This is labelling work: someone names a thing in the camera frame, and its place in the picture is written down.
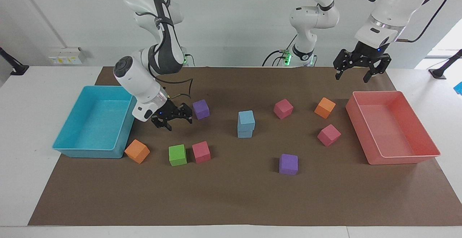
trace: black pole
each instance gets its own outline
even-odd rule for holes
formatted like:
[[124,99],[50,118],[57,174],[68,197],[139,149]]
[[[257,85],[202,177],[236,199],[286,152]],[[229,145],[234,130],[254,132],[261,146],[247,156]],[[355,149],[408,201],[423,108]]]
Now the black pole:
[[444,71],[446,71],[446,69],[448,69],[454,62],[457,61],[457,59],[461,57],[462,57],[462,49],[459,50],[454,56],[449,57],[449,60],[442,67],[438,69],[429,69],[428,71],[436,79],[446,79],[446,77],[444,77],[443,75]]
[[23,65],[14,57],[10,56],[10,54],[6,53],[1,47],[0,56],[2,56],[13,67],[13,72],[11,72],[10,75],[23,75],[29,68],[28,65]]

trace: purple cube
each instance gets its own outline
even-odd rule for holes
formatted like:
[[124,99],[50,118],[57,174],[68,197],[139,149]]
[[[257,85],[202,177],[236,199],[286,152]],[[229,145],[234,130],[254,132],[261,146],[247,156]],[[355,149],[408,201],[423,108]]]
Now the purple cube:
[[295,155],[282,154],[279,159],[279,173],[296,175],[298,172],[298,157]]
[[205,100],[197,101],[193,103],[194,113],[198,120],[210,116],[210,111],[208,109],[207,103]]

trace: pink plastic tray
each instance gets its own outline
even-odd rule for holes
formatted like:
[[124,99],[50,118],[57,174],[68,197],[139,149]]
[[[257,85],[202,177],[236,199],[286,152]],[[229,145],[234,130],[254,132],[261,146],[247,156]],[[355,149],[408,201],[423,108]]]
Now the pink plastic tray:
[[353,92],[346,110],[371,165],[419,163],[441,154],[399,91]]

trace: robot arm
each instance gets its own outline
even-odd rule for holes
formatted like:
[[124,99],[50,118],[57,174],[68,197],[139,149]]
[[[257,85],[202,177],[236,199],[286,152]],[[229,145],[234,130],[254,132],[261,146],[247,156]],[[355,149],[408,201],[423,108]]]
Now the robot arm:
[[158,44],[123,57],[114,67],[117,81],[137,103],[132,111],[140,121],[151,121],[171,130],[167,121],[185,118],[192,123],[192,110],[183,103],[177,107],[155,76],[177,73],[183,67],[184,54],[178,43],[175,24],[183,21],[178,4],[171,0],[124,0],[134,11],[137,24],[151,32]]
[[396,42],[409,24],[412,14],[428,0],[369,0],[376,6],[366,23],[356,33],[358,40],[355,49],[348,52],[342,49],[334,61],[336,78],[355,66],[368,67],[363,80],[365,83],[376,74],[383,74],[391,62],[384,52],[392,42]]
[[330,29],[339,22],[340,13],[334,0],[315,0],[317,6],[303,6],[291,13],[290,23],[297,31],[297,38],[291,48],[292,64],[309,65],[317,36],[311,29]]

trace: green cube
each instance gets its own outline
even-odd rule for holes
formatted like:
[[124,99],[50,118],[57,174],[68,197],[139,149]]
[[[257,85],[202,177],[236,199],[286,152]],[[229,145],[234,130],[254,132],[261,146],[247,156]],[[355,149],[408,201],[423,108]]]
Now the green cube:
[[179,166],[188,163],[186,160],[186,149],[183,144],[169,147],[169,160],[172,166]]

